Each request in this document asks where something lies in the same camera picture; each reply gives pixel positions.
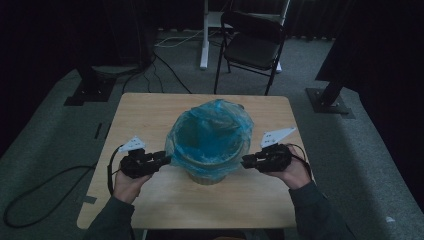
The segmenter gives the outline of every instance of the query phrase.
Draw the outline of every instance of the chair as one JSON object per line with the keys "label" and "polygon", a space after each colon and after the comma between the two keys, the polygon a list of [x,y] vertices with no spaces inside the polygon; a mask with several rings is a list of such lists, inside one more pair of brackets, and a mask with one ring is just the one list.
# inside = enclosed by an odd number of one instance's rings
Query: chair
{"label": "chair", "polygon": [[214,94],[218,87],[222,57],[230,66],[269,77],[265,95],[274,81],[276,68],[286,37],[283,26],[253,14],[227,11],[221,16],[223,41],[219,52]]}

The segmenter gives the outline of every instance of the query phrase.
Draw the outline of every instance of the black controller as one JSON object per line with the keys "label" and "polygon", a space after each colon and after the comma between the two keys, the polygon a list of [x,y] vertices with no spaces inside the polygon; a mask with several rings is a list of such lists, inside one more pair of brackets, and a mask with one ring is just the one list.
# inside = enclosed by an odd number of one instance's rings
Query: black controller
{"label": "black controller", "polygon": [[121,171],[130,178],[139,178],[158,172],[160,167],[171,163],[171,156],[165,151],[147,153],[144,149],[128,152],[121,160]]}
{"label": "black controller", "polygon": [[284,144],[273,144],[255,154],[245,155],[244,168],[256,168],[259,172],[281,172],[290,165],[293,154]]}

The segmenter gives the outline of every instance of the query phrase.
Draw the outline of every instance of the blue plastic bag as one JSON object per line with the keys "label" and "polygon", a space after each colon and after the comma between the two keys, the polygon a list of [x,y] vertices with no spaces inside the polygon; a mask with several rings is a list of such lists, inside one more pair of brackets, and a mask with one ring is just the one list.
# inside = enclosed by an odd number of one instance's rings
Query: blue plastic bag
{"label": "blue plastic bag", "polygon": [[194,177],[220,180],[248,154],[253,121],[243,106],[213,100],[182,113],[165,143],[171,165]]}

